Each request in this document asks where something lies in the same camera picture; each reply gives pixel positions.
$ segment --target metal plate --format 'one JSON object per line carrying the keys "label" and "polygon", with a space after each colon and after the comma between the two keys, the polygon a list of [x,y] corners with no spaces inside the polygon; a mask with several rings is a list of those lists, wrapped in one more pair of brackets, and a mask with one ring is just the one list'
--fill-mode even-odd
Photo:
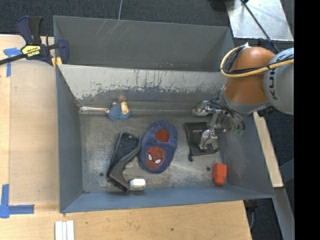
{"label": "metal plate", "polygon": [[[268,39],[240,0],[225,3],[235,38]],[[246,5],[271,40],[294,40],[280,0],[249,0]]]}

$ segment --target yellow cable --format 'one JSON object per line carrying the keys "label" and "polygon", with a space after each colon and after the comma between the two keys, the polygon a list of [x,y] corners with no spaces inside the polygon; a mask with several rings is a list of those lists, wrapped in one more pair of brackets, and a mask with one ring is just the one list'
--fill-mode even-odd
{"label": "yellow cable", "polygon": [[220,69],[220,72],[221,72],[225,77],[228,77],[228,78],[243,78],[243,77],[255,75],[255,74],[258,74],[258,73],[267,71],[267,70],[272,70],[272,69],[274,69],[274,68],[281,67],[281,66],[284,66],[284,65],[291,64],[291,63],[294,63],[294,62],[295,62],[294,59],[290,59],[290,60],[286,60],[286,61],[280,61],[280,62],[278,62],[278,63],[274,63],[274,64],[271,64],[271,65],[269,65],[269,66],[260,67],[260,68],[257,68],[256,70],[253,70],[253,71],[250,71],[250,72],[245,72],[245,73],[240,73],[240,74],[228,74],[228,73],[225,73],[225,72],[223,71],[223,67],[224,67],[225,61],[226,61],[226,59],[230,56],[230,54],[232,54],[232,52],[235,51],[236,49],[238,49],[238,47],[236,47],[236,48],[232,49],[231,51],[229,51],[229,52],[224,56],[224,58],[223,58],[222,61],[221,61],[221,64],[220,64],[220,68],[221,68],[221,69]]}

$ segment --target blue slipper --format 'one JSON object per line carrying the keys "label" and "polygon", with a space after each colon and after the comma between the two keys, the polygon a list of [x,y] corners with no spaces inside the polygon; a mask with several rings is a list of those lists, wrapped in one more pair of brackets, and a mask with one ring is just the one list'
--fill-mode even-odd
{"label": "blue slipper", "polygon": [[152,174],[164,172],[174,158],[177,143],[178,132],[173,124],[166,120],[154,122],[142,140],[140,166]]}

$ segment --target wooden plank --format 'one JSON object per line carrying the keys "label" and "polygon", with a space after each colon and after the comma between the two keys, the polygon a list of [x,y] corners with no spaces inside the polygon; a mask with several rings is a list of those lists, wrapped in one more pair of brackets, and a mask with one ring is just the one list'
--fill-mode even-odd
{"label": "wooden plank", "polygon": [[60,214],[58,204],[0,220],[1,237],[54,239],[56,221],[74,221],[74,239],[251,240],[243,201]]}
{"label": "wooden plank", "polygon": [[272,144],[267,123],[264,117],[260,117],[257,112],[253,113],[253,118],[256,124],[256,129],[262,145],[263,154],[266,165],[269,170],[272,186],[274,188],[282,188],[284,186],[279,164]]}
{"label": "wooden plank", "polygon": [[[25,45],[19,35],[2,35],[0,50]],[[1,184],[10,185],[12,205],[58,202],[56,77],[42,61],[20,59],[1,66]]]}

